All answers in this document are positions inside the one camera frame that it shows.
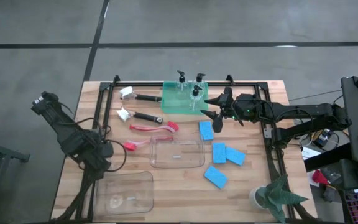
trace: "clear plastic bottle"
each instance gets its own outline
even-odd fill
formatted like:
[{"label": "clear plastic bottle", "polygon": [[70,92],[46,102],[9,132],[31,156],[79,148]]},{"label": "clear plastic bottle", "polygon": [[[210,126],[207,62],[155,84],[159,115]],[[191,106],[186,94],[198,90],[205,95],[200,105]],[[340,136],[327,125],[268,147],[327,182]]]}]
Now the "clear plastic bottle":
[{"label": "clear plastic bottle", "polygon": [[179,81],[177,81],[177,88],[180,91],[186,91],[188,84],[186,82],[185,73],[183,71],[179,71],[179,70],[178,70],[178,73],[180,76],[179,76]]},{"label": "clear plastic bottle", "polygon": [[195,85],[193,87],[193,91],[190,94],[190,98],[192,99],[191,104],[190,104],[190,108],[194,111],[194,110],[199,110],[199,103],[201,101],[202,95],[200,93],[202,93],[202,88],[200,88],[198,85]]},{"label": "clear plastic bottle", "polygon": [[191,84],[192,86],[198,86],[201,88],[200,97],[203,97],[204,95],[204,92],[202,91],[202,89],[205,87],[205,81],[203,80],[204,76],[205,74],[202,73],[197,74],[196,79],[194,79]]}]

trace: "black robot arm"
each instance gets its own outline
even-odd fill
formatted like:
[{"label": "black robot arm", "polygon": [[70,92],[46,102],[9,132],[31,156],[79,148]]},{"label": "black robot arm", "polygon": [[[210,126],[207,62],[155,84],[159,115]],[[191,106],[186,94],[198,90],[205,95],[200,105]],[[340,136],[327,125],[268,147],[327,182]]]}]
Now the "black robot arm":
[{"label": "black robot arm", "polygon": [[75,197],[66,211],[57,219],[48,223],[65,223],[71,218],[77,207],[82,203],[91,185],[103,178],[103,174],[110,168],[111,163],[106,160],[113,155],[110,142],[103,141],[100,133],[82,129],[66,113],[62,111],[62,104],[57,95],[41,94],[31,108],[37,115],[41,115],[57,134],[57,141],[66,156],[77,164],[84,163],[86,172],[84,187]]},{"label": "black robot arm", "polygon": [[343,130],[351,124],[344,109],[338,105],[322,103],[320,105],[285,106],[258,99],[251,94],[240,94],[236,100],[233,100],[230,87],[225,87],[223,94],[220,94],[217,98],[205,100],[205,102],[219,106],[221,109],[219,114],[215,111],[201,110],[202,113],[213,120],[213,129],[216,133],[220,133],[222,130],[223,118],[236,119],[242,126],[242,121],[253,123],[263,121],[267,124],[273,124],[283,119],[310,119],[308,122],[288,129],[268,130],[271,131],[268,135],[271,135],[273,146],[279,148],[285,147],[296,136],[324,128],[332,131]]}]

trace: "concrete floor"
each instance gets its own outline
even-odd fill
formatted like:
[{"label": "concrete floor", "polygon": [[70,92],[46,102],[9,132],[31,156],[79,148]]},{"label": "concrete floor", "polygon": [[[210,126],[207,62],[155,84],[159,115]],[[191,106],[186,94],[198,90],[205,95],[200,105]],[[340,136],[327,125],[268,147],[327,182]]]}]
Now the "concrete floor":
[{"label": "concrete floor", "polygon": [[[0,0],[0,44],[90,44],[102,4]],[[358,0],[112,0],[100,39],[209,41],[358,41]],[[0,49],[0,145],[31,154],[29,163],[12,161],[9,167],[0,193],[0,223],[48,220],[63,154],[55,133],[30,110],[31,102],[48,90],[74,109],[89,55],[90,49]],[[208,80],[227,74],[236,80],[284,80],[292,99],[338,90],[341,77],[358,75],[358,47],[98,49],[90,80],[114,75],[171,80],[178,69],[206,73]],[[291,103],[331,102],[339,95]],[[323,220],[341,220],[340,203],[315,201]]]}]

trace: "green plastic tray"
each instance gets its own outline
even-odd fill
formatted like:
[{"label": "green plastic tray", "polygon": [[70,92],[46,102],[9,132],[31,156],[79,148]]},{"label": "green plastic tray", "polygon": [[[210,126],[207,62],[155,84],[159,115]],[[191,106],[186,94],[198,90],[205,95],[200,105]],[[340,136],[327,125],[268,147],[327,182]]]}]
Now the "green plastic tray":
[{"label": "green plastic tray", "polygon": [[204,102],[208,98],[208,83],[203,88],[203,99],[199,100],[196,105],[197,110],[192,110],[191,104],[193,100],[190,98],[192,91],[191,82],[188,82],[188,88],[178,91],[175,81],[165,81],[162,85],[162,101],[161,110],[165,114],[196,114],[202,115],[200,110],[207,110],[208,104]]}]

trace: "white pot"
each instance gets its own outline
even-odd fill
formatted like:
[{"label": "white pot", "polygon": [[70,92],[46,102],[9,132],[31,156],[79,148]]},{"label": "white pot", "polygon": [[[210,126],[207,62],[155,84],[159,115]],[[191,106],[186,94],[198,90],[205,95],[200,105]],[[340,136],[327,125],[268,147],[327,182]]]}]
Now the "white pot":
[{"label": "white pot", "polygon": [[256,191],[258,189],[260,189],[261,187],[265,187],[265,186],[256,187],[256,188],[252,189],[251,192],[249,192],[249,201],[251,202],[251,205],[254,208],[266,209],[266,208],[263,208],[261,205],[259,205],[259,203],[256,201]]}]

